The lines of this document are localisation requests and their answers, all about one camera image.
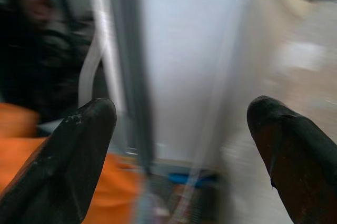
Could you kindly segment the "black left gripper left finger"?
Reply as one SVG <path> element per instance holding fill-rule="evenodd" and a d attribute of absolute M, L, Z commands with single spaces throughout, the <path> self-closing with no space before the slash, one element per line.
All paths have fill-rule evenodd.
<path fill-rule="evenodd" d="M 116 121 L 107 98 L 64 118 L 1 193 L 1 223 L 83 222 Z"/>

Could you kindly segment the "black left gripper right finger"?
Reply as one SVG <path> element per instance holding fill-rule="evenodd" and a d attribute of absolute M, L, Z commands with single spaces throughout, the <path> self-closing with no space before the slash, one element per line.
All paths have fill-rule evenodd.
<path fill-rule="evenodd" d="M 247 125 L 293 223 L 336 223 L 336 144 L 277 99 L 250 102 Z"/>

